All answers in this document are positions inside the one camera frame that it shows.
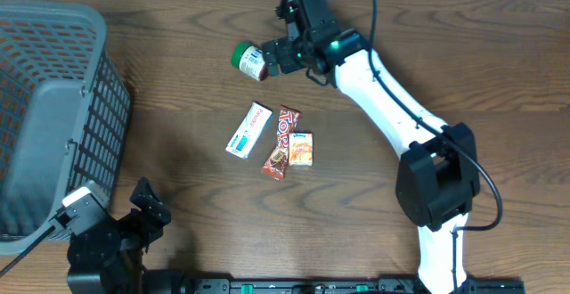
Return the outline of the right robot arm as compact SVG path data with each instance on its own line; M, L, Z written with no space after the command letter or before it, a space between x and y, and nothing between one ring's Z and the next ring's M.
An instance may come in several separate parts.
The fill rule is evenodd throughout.
M276 14L287 34L263 43L271 75L309 68L352 99L399 159L395 194L418 227L419 280L430 293L451 293L467 280L462 227L480 192L475 137L423 108L393 78L371 42L342 29L327 0L282 0Z

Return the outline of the orange tissue pack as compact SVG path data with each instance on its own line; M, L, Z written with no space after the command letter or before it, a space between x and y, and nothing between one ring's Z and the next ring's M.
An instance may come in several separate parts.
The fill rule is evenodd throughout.
M289 164L291 166L312 166L313 147L312 133L291 133L289 135Z

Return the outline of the green lid jar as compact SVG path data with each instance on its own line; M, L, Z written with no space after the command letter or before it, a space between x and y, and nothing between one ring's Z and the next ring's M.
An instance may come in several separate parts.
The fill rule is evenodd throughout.
M268 77L263 52L250 42L237 44L232 53L231 65L256 81L263 81Z

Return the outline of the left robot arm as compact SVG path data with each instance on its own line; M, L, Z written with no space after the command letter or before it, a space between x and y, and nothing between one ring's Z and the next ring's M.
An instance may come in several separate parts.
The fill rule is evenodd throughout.
M192 281L177 270L149 270L143 255L164 235L171 213L142 177L130 197L134 208L120 219L102 205L90 184L63 201L71 231L67 282L74 293L192 293Z

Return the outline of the white Panadol box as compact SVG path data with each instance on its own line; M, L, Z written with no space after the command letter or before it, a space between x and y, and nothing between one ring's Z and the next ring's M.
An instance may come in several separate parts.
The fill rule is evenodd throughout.
M272 115L272 110L253 102L225 150L241 159L247 159Z

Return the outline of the red Top candy wrapper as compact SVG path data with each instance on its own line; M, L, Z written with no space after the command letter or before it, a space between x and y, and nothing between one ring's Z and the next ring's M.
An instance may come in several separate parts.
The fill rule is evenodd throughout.
M280 106L277 119L277 144L267 161L262 166L262 172L271 178L281 181L289 165L289 135L294 131L302 113L284 105Z

